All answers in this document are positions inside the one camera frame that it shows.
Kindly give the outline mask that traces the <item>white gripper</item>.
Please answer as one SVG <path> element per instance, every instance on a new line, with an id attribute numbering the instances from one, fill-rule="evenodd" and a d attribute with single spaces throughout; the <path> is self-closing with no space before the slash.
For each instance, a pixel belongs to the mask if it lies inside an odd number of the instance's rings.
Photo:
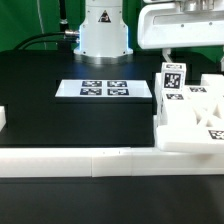
<path id="1" fill-rule="evenodd" d="M 162 49 L 167 63 L 170 48 L 224 45 L 224 1 L 146 1 L 137 40 L 142 49 Z"/>

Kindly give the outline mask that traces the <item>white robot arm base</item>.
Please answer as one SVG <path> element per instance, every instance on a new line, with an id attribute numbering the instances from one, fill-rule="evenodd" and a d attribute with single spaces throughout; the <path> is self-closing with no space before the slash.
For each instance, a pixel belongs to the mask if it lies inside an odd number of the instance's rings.
<path id="1" fill-rule="evenodd" d="M 75 59 L 91 64 L 129 62 L 128 26 L 122 17 L 123 0 L 85 0 L 85 19 L 79 27 Z"/>

